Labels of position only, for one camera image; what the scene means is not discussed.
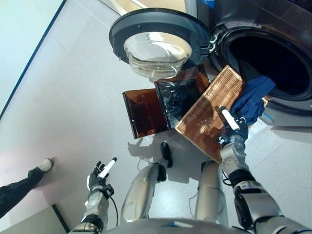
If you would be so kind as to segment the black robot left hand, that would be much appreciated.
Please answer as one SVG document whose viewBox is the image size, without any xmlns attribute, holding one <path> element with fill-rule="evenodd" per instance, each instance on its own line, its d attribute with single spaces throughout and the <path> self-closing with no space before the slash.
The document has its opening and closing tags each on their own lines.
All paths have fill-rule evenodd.
<svg viewBox="0 0 312 234">
<path fill-rule="evenodd" d="M 93 191 L 95 188 L 104 187 L 106 185 L 109 172 L 116 163 L 117 158 L 112 158 L 107 164 L 98 161 L 92 172 L 87 176 L 86 186 L 88 191 Z"/>
</svg>

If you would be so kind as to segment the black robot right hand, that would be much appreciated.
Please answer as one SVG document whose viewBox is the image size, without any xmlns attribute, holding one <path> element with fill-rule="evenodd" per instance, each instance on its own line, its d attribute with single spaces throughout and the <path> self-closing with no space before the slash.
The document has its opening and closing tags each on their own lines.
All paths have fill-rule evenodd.
<svg viewBox="0 0 312 234">
<path fill-rule="evenodd" d="M 224 118 L 224 130 L 218 138 L 219 144 L 224 147 L 233 141 L 232 137 L 238 138 L 238 141 L 244 144 L 248 139 L 248 126 L 244 116 L 240 112 L 231 114 L 225 106 L 221 106 L 220 111 Z"/>
</svg>

